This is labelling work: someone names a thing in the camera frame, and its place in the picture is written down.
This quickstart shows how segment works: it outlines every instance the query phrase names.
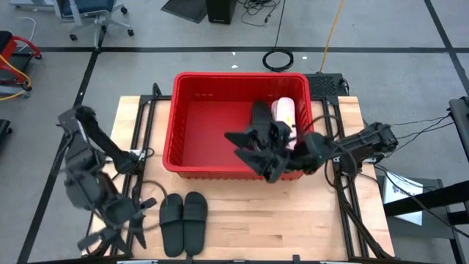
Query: black slipper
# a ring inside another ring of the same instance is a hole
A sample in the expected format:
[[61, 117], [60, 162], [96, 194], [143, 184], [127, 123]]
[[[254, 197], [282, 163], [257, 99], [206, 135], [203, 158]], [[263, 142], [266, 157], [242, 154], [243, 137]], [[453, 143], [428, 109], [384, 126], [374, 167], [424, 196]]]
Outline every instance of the black slipper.
[[177, 257], [184, 250], [184, 229], [182, 222], [182, 197], [170, 194], [160, 206], [160, 228], [164, 252], [168, 257]]
[[200, 193], [192, 191], [185, 196], [182, 218], [184, 247], [189, 256], [195, 256], [204, 249], [207, 214], [207, 200]]

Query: red basket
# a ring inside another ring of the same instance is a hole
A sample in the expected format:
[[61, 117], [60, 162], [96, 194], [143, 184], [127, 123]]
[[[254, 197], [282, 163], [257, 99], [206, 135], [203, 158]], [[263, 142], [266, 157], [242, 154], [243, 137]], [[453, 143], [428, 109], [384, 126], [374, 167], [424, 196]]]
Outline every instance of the red basket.
[[[252, 104], [295, 102], [296, 123], [312, 120], [309, 85], [298, 73], [181, 73], [174, 80], [163, 165], [184, 178], [261, 180], [236, 155], [225, 132], [251, 124]], [[296, 180], [302, 172], [283, 174]]]

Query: computer tower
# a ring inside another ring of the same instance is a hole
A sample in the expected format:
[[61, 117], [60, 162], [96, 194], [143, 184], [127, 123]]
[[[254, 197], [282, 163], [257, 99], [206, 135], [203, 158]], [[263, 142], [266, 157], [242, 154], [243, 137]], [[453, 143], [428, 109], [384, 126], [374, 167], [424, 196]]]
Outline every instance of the computer tower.
[[237, 0], [205, 0], [207, 5], [208, 21], [212, 23], [232, 22]]

